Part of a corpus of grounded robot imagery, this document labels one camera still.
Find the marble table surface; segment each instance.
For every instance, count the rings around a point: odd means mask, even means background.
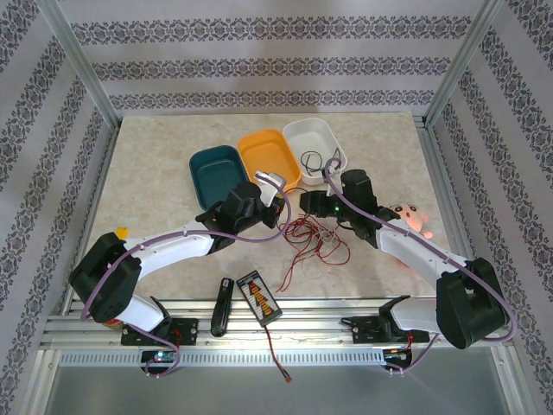
[[[229,144],[251,132],[282,128],[298,119],[323,118],[348,157],[348,168],[365,169],[379,204],[415,204],[428,213],[433,241],[449,248],[434,190],[411,114],[267,114],[127,117],[109,168],[89,247],[103,233],[127,227],[129,237],[149,236],[183,226],[201,213],[188,160],[199,150]],[[290,193],[293,219],[300,213],[299,190]],[[335,220],[321,222],[329,227]],[[243,235],[274,233],[257,225]],[[317,258],[297,266],[290,287],[276,297],[387,297],[434,295],[433,289],[392,256],[373,249],[346,230],[351,260],[327,266]],[[215,298],[223,277],[258,270],[273,292],[280,286],[295,249],[283,239],[266,244],[236,242],[208,257],[188,259],[150,274],[139,283],[143,295],[161,299]],[[336,253],[340,260],[344,252]],[[240,297],[239,290],[234,291]]]

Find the yellow object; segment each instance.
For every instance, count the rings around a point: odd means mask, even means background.
[[[129,229],[127,229],[126,227],[118,227],[118,230],[115,231],[115,234],[120,239],[126,239],[127,235],[129,235]]]
[[[286,179],[284,191],[294,188],[302,178],[300,166],[284,135],[278,130],[261,130],[240,138],[238,153],[250,182],[257,171],[277,173]]]

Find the white bowl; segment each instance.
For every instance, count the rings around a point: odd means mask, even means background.
[[[286,125],[283,135],[288,141],[302,170],[302,182],[309,186],[324,182],[320,170],[328,159],[337,157],[342,163],[339,173],[347,166],[347,157],[325,120],[305,118]]]

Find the stuffed toy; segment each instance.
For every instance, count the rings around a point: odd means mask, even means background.
[[[429,221],[429,216],[418,207],[407,203],[401,203],[399,205],[390,206],[390,209],[399,214],[401,219],[407,222],[407,225],[419,232],[422,236],[428,239],[432,238],[433,233],[431,231],[423,231],[423,225]]]

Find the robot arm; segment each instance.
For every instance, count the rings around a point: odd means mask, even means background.
[[[257,176],[279,188],[285,183],[277,175],[258,172]],[[185,227],[171,233],[126,241],[120,240],[115,233],[107,233],[75,267],[69,283],[86,303],[108,268],[127,255],[94,296],[90,315],[95,322],[117,319],[163,338],[166,335],[163,330],[170,326],[171,317],[154,298],[143,298],[135,293],[137,282],[164,266],[215,253],[234,242],[225,236],[189,234],[190,231],[237,235],[259,222],[274,228],[284,204],[282,199],[274,197],[276,193],[277,188],[267,182],[260,181],[259,185],[241,182],[226,201],[216,203]]]
[[[393,341],[404,336],[405,331],[417,329],[441,333],[457,348],[467,348],[508,323],[509,318],[499,302],[443,258],[464,265],[501,296],[498,279],[489,262],[482,258],[469,261],[426,240],[426,245],[432,248],[429,250],[406,236],[415,231],[395,212],[377,204],[371,180],[364,170],[349,170],[341,175],[341,181],[343,195],[348,201],[392,227],[383,227],[356,213],[338,195],[327,196],[324,191],[302,194],[300,208],[316,217],[348,221],[360,239],[400,259],[436,290],[435,299],[403,296],[382,306],[378,325],[385,338]]]

